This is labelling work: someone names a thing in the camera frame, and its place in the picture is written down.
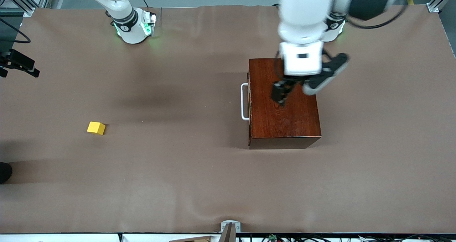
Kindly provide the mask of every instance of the brown wooden box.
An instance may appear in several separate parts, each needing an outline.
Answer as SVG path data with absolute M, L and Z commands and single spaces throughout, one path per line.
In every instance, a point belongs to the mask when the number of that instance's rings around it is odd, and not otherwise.
M 278 62 L 283 74 L 282 62 Z M 250 149 L 307 148 L 321 138 L 315 96 L 303 94 L 296 85 L 285 107 L 271 99 L 272 84 L 279 80 L 274 59 L 250 59 L 247 80 Z

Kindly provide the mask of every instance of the yellow block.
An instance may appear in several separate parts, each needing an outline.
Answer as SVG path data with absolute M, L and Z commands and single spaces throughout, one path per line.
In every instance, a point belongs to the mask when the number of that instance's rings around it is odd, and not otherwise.
M 95 135 L 103 135 L 106 125 L 100 122 L 90 122 L 88 124 L 87 132 L 93 133 Z

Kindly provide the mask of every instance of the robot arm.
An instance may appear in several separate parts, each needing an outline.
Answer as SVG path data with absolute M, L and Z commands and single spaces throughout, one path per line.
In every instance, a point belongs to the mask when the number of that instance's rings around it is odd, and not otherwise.
M 307 95 L 316 94 L 348 62 L 346 54 L 329 57 L 322 63 L 323 42 L 336 39 L 345 18 L 350 15 L 369 20 L 387 10 L 394 0 L 280 0 L 278 28 L 283 42 L 279 55 L 284 63 L 284 78 L 274 83 L 272 98 L 284 104 L 295 83 L 303 84 Z
M 129 44 L 138 44 L 153 34 L 154 13 L 133 8 L 129 0 L 95 0 L 101 4 L 114 21 L 117 34 Z

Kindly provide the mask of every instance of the wooden box lid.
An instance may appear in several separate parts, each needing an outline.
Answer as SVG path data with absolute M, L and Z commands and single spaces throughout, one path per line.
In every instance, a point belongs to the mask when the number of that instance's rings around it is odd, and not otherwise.
M 282 60 L 277 61 L 278 72 L 283 74 Z M 316 96 L 305 95 L 296 85 L 282 107 L 270 97 L 272 84 L 278 80 L 274 59 L 249 60 L 250 137 L 321 137 Z

